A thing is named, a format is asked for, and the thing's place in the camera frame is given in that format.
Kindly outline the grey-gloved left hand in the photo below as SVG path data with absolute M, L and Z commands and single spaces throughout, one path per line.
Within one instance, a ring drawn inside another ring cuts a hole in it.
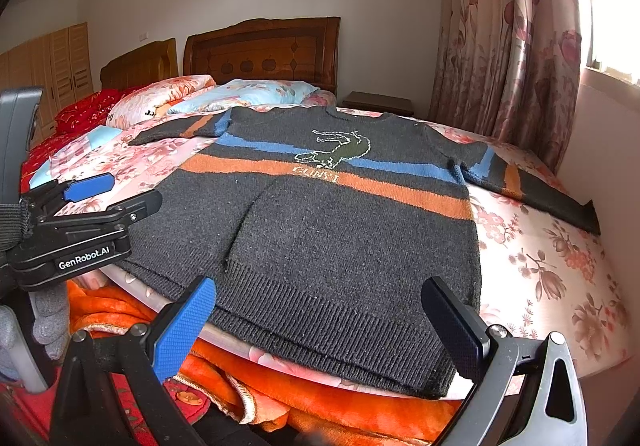
M 1 380 L 32 392 L 52 385 L 54 365 L 70 340 L 70 304 L 57 284 L 34 292 L 14 290 L 1 300 Z

